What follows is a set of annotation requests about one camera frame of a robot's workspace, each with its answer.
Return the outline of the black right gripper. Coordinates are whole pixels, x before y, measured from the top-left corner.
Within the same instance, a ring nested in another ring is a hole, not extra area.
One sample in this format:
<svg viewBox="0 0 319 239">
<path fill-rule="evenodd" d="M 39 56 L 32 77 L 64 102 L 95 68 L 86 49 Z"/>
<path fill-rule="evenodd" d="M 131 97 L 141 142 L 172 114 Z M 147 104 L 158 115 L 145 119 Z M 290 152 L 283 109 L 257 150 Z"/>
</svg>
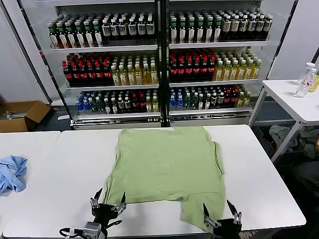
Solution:
<svg viewBox="0 0 319 239">
<path fill-rule="evenodd" d="M 211 218 L 206 205 L 203 203 L 204 224 L 207 228 L 214 228 L 214 239 L 240 239 L 239 233 L 241 232 L 242 224 L 238 222 L 241 222 L 242 213 L 238 212 L 229 200 L 226 200 L 226 202 L 234 219 L 215 220 Z"/>
</svg>

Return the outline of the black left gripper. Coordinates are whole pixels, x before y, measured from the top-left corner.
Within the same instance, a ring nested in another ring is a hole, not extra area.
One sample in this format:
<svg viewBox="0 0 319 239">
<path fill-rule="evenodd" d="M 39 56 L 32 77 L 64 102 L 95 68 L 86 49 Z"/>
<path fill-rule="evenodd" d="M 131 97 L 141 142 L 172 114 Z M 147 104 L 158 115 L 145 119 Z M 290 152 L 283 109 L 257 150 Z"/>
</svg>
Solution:
<svg viewBox="0 0 319 239">
<path fill-rule="evenodd" d="M 98 200 L 103 188 L 96 192 L 93 198 L 90 198 L 91 212 L 94 216 L 94 223 L 99 223 L 102 226 L 107 226 L 109 221 L 118 217 L 117 211 L 124 211 L 126 209 L 126 193 L 123 193 L 121 201 L 117 205 L 99 204 Z"/>
</svg>

